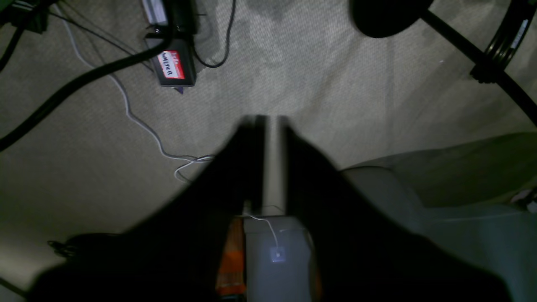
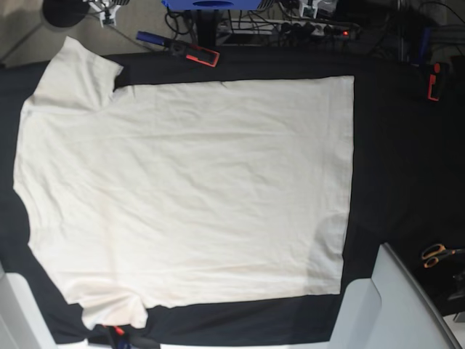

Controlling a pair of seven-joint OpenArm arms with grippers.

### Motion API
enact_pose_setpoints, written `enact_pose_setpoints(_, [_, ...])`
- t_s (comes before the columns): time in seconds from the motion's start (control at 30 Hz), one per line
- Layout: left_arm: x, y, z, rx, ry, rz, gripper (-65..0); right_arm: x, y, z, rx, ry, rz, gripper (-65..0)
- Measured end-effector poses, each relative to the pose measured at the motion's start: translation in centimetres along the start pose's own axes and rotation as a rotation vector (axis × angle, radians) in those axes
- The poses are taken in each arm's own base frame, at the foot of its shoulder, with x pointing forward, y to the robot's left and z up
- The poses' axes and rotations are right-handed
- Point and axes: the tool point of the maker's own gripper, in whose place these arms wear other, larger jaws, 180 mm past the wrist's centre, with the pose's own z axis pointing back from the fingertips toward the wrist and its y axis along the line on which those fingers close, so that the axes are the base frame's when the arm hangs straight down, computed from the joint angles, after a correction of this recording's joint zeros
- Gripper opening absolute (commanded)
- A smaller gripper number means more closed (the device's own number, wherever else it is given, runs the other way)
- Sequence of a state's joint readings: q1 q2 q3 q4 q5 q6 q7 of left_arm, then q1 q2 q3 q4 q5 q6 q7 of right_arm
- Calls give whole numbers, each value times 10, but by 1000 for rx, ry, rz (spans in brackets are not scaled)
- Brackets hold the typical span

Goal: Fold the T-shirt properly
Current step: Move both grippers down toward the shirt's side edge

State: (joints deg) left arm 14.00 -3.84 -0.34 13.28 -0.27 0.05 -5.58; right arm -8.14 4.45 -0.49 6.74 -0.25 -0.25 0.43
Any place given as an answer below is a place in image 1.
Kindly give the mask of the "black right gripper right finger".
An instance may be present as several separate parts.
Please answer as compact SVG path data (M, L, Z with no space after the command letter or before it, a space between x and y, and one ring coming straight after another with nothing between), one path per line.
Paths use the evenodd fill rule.
M284 122L287 213L309 231L323 302L510 302L505 281L397 225Z

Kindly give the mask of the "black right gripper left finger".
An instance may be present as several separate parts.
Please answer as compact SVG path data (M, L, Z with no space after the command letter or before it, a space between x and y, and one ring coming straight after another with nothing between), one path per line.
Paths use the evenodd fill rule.
M182 193L106 245L42 273L28 302L213 302L227 233L262 204L266 118L245 117Z

